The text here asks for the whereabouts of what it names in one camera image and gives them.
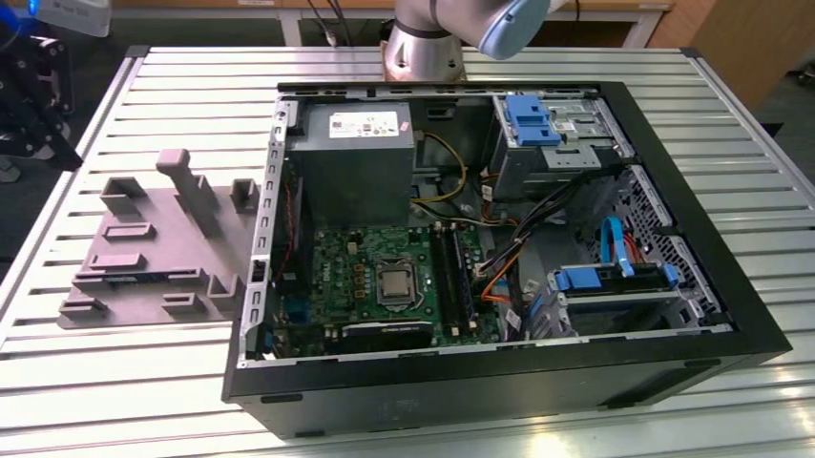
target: motherboard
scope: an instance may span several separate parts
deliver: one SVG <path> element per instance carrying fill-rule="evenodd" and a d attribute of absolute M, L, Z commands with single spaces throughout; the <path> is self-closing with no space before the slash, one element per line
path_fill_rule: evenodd
<path fill-rule="evenodd" d="M 283 301 L 284 354 L 499 342 L 492 304 L 472 285 L 484 257 L 473 226 L 319 231 L 313 254 L 311 292 Z"/>

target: wooden cabinet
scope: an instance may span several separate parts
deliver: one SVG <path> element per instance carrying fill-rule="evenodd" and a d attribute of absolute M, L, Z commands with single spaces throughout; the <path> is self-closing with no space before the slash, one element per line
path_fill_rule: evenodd
<path fill-rule="evenodd" d="M 648 47 L 696 48 L 756 109 L 814 43 L 814 0 L 676 0 Z"/>

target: yellow wire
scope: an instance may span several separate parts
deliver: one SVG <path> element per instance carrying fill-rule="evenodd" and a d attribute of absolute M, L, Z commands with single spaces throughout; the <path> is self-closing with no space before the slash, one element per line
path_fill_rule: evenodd
<path fill-rule="evenodd" d="M 425 132 L 424 136 L 428 136 L 435 141 L 437 141 L 441 144 L 441 146 L 444 146 L 447 151 L 449 151 L 449 154 L 453 155 L 453 157 L 459 161 L 459 167 L 461 167 L 461 181 L 459 181 L 459 186 L 456 186 L 456 189 L 453 189 L 445 195 L 436 196 L 435 198 L 412 198 L 409 201 L 411 202 L 423 202 L 423 203 L 425 203 L 425 202 L 441 202 L 441 201 L 447 200 L 448 198 L 453 197 L 461 191 L 461 189 L 464 188 L 464 184 L 467 183 L 467 167 L 464 166 L 464 160 L 461 159 L 461 155 L 459 154 L 456 149 L 449 145 L 449 143 L 447 143 L 447 141 L 444 141 L 444 139 L 440 136 L 437 136 L 436 134 L 431 134 L 429 132 Z"/>

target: power supply label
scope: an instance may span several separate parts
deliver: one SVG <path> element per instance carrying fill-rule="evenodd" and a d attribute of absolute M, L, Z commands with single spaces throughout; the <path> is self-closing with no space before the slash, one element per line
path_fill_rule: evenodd
<path fill-rule="evenodd" d="M 335 113 L 328 119 L 329 138 L 399 136 L 396 112 Z"/>

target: green motherboard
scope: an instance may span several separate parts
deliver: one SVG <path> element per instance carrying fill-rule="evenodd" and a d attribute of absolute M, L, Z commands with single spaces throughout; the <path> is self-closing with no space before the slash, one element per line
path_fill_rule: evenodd
<path fill-rule="evenodd" d="M 457 250 L 471 272 L 484 258 L 477 231 L 472 226 L 455 230 Z M 328 353 L 319 341 L 329 339 L 344 323 L 432 323 L 432 346 L 499 341 L 492 304 L 480 303 L 477 291 L 467 291 L 472 320 L 461 330 L 445 325 L 444 313 L 449 316 L 451 312 L 449 305 L 443 309 L 436 287 L 440 272 L 433 255 L 440 254 L 433 250 L 432 231 L 432 227 L 393 227 L 316 233 L 311 294 L 307 300 L 285 302 L 292 322 L 299 322 L 288 331 L 296 347 L 292 356 Z"/>

